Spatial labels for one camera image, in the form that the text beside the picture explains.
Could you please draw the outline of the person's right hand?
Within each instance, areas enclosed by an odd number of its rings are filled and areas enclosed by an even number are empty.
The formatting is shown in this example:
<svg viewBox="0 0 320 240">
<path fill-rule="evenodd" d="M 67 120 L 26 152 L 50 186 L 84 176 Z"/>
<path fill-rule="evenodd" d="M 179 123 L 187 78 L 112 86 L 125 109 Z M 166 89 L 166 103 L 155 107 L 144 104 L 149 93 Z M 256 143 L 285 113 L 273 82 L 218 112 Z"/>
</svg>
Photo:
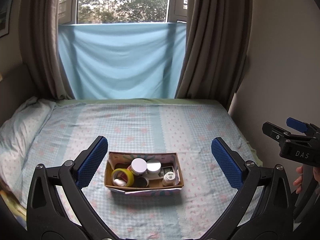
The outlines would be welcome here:
<svg viewBox="0 0 320 240">
<path fill-rule="evenodd" d="M 303 166 L 296 168 L 296 172 L 300 174 L 300 176 L 293 182 L 293 185 L 296 187 L 296 194 L 300 194 L 300 192 L 302 191 L 303 170 L 304 170 Z M 313 177 L 318 183 L 320 183 L 319 167 L 313 168 Z"/>
</svg>

